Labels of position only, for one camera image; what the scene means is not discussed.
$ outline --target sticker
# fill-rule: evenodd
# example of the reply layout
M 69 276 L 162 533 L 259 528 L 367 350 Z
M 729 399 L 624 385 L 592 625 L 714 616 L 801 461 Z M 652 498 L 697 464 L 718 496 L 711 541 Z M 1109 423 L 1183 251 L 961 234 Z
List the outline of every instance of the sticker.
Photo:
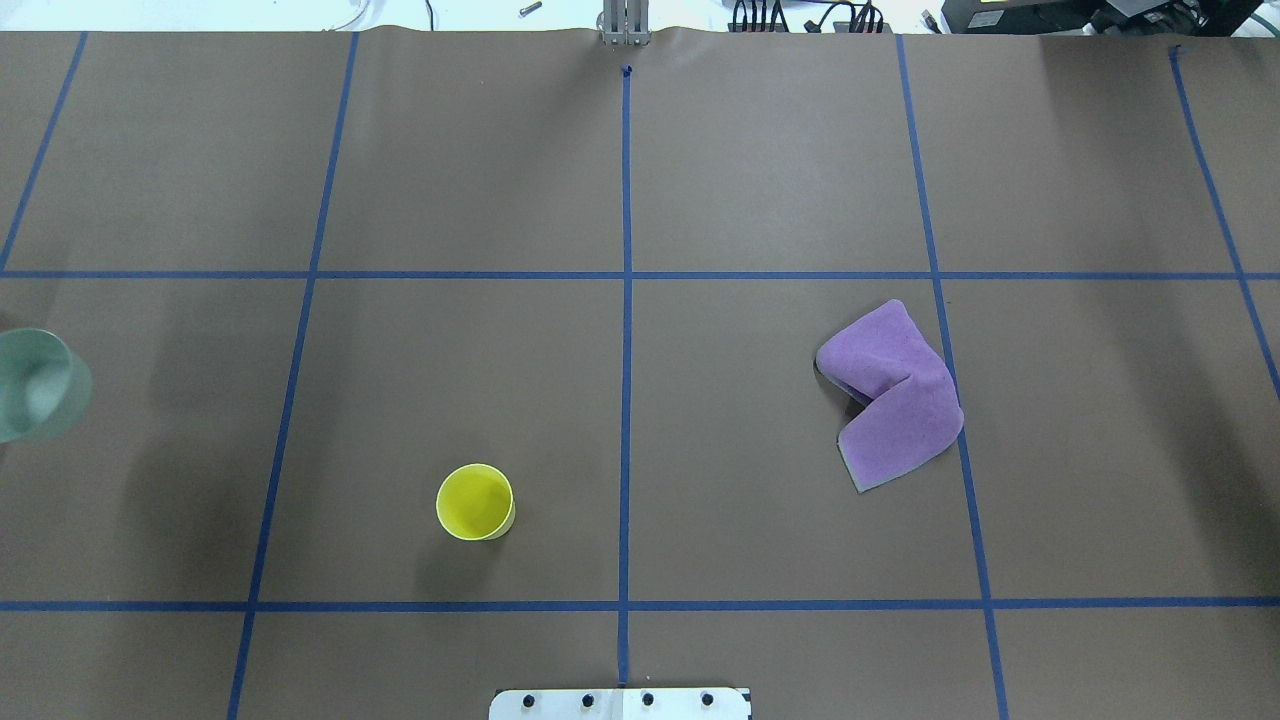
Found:
M 965 29 L 974 29 L 979 27 L 992 27 L 1000 22 L 1000 18 L 1005 17 L 1004 10 L 986 10 L 982 13 L 974 13 L 969 18 L 969 27 Z

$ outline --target white bracket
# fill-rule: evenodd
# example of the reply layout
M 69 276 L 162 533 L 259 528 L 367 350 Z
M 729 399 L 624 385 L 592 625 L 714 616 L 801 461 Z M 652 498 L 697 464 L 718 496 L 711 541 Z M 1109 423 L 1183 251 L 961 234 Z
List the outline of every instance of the white bracket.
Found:
M 503 691 L 489 720 L 751 720 L 751 691 L 611 688 Z
M 604 0 L 596 24 L 605 45 L 649 45 L 649 0 Z

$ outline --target purple towel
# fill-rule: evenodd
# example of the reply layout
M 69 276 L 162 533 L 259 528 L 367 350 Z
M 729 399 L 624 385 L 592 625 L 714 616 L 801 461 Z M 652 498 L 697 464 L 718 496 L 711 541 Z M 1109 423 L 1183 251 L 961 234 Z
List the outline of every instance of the purple towel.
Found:
M 836 442 L 858 492 L 924 465 L 960 434 L 955 379 L 899 300 L 836 333 L 815 364 L 867 405 Z

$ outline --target vertical blue line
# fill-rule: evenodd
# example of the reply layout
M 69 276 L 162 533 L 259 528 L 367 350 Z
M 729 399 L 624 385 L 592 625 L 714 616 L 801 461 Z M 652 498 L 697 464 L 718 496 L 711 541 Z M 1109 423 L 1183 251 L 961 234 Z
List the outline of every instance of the vertical blue line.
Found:
M 1196 131 L 1196 119 L 1192 117 L 1192 104 L 1187 99 L 1187 86 L 1183 83 L 1183 69 L 1179 63 L 1181 45 L 1169 49 L 1169 65 L 1174 70 L 1174 85 L 1178 87 L 1178 101 L 1183 105 L 1183 119 L 1187 120 L 1187 133 L 1192 140 L 1192 149 L 1196 151 L 1196 161 L 1199 163 L 1201 174 L 1204 176 L 1204 186 L 1208 188 L 1208 197 L 1213 202 L 1213 213 L 1217 215 L 1217 227 L 1222 231 L 1222 240 L 1226 242 L 1226 252 L 1231 256 L 1231 265 L 1235 268 L 1236 279 L 1240 283 L 1240 293 L 1244 295 L 1244 306 L 1249 311 L 1249 320 L 1253 323 L 1253 333 L 1258 338 L 1262 348 L 1262 360 L 1267 364 L 1267 373 L 1271 375 L 1271 388 L 1276 397 L 1280 397 L 1280 373 L 1276 372 L 1275 356 L 1271 355 L 1271 345 L 1267 342 L 1267 333 L 1262 329 L 1262 319 L 1258 309 L 1253 304 L 1253 291 L 1249 290 L 1249 279 L 1244 274 L 1244 263 L 1240 252 L 1235 247 L 1235 238 L 1231 236 L 1231 227 L 1226 223 L 1226 211 L 1222 209 L 1222 200 L 1217 195 L 1217 183 L 1213 182 L 1213 173 L 1208 169 L 1208 159 L 1204 158 L 1204 149 L 1199 142 L 1199 133 Z
M 333 192 L 333 178 L 338 168 L 338 150 L 342 146 L 342 128 L 347 117 L 347 100 L 351 97 L 351 78 L 356 68 L 356 50 L 360 47 L 360 33 L 352 33 L 347 50 L 347 69 L 342 81 L 342 99 L 338 101 L 338 119 L 334 122 L 333 142 L 329 146 L 329 167 L 325 172 L 324 191 L 320 196 L 320 213 L 316 217 L 316 234 L 311 246 L 311 264 L 307 286 L 302 293 L 302 310 L 298 313 L 298 329 L 293 338 L 293 359 L 289 363 L 289 379 L 284 387 L 284 406 L 280 410 L 280 429 L 275 438 L 275 455 L 271 459 L 271 477 L 266 486 L 266 501 L 262 507 L 262 523 L 257 532 L 257 550 L 253 555 L 253 575 L 248 587 L 248 609 L 244 611 L 244 625 L 241 629 L 239 651 L 236 655 L 236 674 L 232 676 L 230 700 L 227 703 L 227 719 L 236 720 L 239 714 L 241 693 L 244 689 L 244 671 L 248 667 L 248 650 L 253 642 L 253 620 L 257 615 L 257 598 L 262 589 L 262 570 L 266 565 L 266 547 L 271 539 L 271 520 L 275 518 L 275 497 L 280 488 L 280 470 L 284 466 L 284 448 L 289 439 L 289 420 L 293 418 L 293 398 L 298 387 L 298 370 L 302 365 L 302 351 L 307 340 L 307 324 L 311 320 L 311 300 L 315 295 L 316 270 L 320 265 L 320 251 L 324 246 L 325 223 L 329 218 L 329 197 Z
M 58 118 L 63 114 L 63 105 L 67 104 L 67 95 L 72 91 L 72 81 L 76 78 L 76 69 L 79 68 L 81 56 L 84 55 L 84 44 L 88 33 L 82 32 L 79 42 L 76 44 L 76 53 L 72 54 L 72 64 L 63 77 L 63 87 L 58 91 L 58 101 L 54 102 L 54 111 L 49 115 L 49 124 L 45 126 L 45 136 L 40 138 L 40 147 L 36 150 L 36 159 L 31 163 L 31 172 L 27 173 L 27 184 L 22 188 L 22 197 L 18 199 L 18 208 L 13 213 L 13 222 L 9 223 L 9 234 L 4 238 L 4 250 L 0 250 L 0 270 L 9 264 L 9 254 L 13 252 L 13 243 L 18 240 L 18 228 L 22 227 L 22 217 L 27 213 L 27 202 L 36 190 L 36 181 L 40 178 L 40 168 L 45 164 L 45 154 L 49 152 L 49 143 L 54 140 L 54 128 L 58 127 Z
M 942 274 L 938 268 L 938 251 L 933 241 L 933 218 L 929 213 L 929 193 L 924 184 L 924 163 L 920 159 L 920 137 L 915 127 L 915 106 L 911 102 L 911 79 L 906 68 L 906 46 L 902 36 L 897 40 L 897 70 L 902 79 L 902 101 L 906 106 L 906 131 L 911 140 L 911 163 L 915 165 L 915 192 L 920 200 L 920 220 L 924 225 L 924 246 L 929 254 L 929 274 L 933 281 L 933 304 L 938 313 L 938 329 L 942 333 L 942 354 L 951 377 L 956 378 L 959 395 L 959 375 L 955 355 L 951 350 L 951 324 L 947 322 L 947 306 L 942 295 Z M 987 625 L 987 651 L 991 656 L 991 675 L 996 691 L 996 708 L 1001 720 L 1009 720 L 1009 700 L 1005 694 L 1005 670 L 1000 659 L 1000 635 L 996 632 L 996 611 L 991 605 L 991 580 L 987 574 L 987 551 L 982 539 L 982 520 L 978 515 L 978 493 L 973 486 L 973 466 L 969 462 L 969 441 L 960 430 L 956 439 L 960 451 L 960 473 L 964 477 L 965 502 L 969 506 L 969 534 L 973 537 L 973 556 L 978 565 L 978 588 L 982 592 L 983 619 Z
M 631 674 L 631 65 L 622 67 L 622 428 L 618 488 L 618 685 Z

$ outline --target teal cup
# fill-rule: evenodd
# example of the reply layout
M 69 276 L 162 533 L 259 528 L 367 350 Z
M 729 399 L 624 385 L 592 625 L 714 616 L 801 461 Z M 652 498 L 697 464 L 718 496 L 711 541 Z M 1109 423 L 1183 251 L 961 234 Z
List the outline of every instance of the teal cup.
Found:
M 0 442 L 65 433 L 92 395 L 88 365 L 58 336 L 37 328 L 0 333 Z

